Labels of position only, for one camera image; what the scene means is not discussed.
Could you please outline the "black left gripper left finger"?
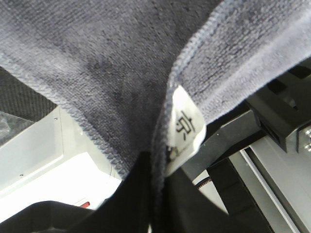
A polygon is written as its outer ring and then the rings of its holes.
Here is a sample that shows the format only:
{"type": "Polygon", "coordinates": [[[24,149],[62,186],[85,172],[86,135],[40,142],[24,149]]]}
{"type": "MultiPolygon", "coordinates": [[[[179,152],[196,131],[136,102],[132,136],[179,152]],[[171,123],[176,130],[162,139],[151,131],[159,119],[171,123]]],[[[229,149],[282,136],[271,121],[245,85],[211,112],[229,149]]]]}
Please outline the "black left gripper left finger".
{"type": "Polygon", "coordinates": [[[150,153],[141,152],[114,194],[69,233],[147,233],[151,218],[150,153]]]}

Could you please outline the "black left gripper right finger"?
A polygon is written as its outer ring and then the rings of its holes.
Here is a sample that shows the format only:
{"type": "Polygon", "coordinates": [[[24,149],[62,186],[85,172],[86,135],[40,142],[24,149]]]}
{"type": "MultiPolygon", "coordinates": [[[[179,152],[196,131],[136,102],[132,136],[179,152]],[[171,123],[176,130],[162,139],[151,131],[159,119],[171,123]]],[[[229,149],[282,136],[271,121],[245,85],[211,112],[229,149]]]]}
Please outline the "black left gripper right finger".
{"type": "Polygon", "coordinates": [[[208,200],[182,169],[165,179],[162,222],[165,233],[231,233],[232,219],[208,200]]]}

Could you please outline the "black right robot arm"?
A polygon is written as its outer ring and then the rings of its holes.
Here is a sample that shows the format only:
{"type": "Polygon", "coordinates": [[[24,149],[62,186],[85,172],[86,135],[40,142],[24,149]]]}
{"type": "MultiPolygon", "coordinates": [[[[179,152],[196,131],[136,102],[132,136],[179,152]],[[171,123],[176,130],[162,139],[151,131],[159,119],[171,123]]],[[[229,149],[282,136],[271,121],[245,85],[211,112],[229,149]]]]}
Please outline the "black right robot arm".
{"type": "Polygon", "coordinates": [[[197,155],[183,169],[190,178],[245,142],[252,165],[303,233],[311,230],[311,62],[306,60],[274,79],[237,110],[215,121],[197,155]]]}

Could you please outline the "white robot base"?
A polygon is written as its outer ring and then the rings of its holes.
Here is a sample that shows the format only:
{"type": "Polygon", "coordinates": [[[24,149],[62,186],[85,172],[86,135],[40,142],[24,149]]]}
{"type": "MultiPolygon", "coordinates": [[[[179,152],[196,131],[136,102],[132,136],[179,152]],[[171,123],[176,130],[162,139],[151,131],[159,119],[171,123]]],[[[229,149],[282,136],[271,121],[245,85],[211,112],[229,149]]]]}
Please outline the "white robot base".
{"type": "Polygon", "coordinates": [[[121,178],[61,108],[38,122],[0,115],[0,217],[40,201],[96,209],[121,178]]]}

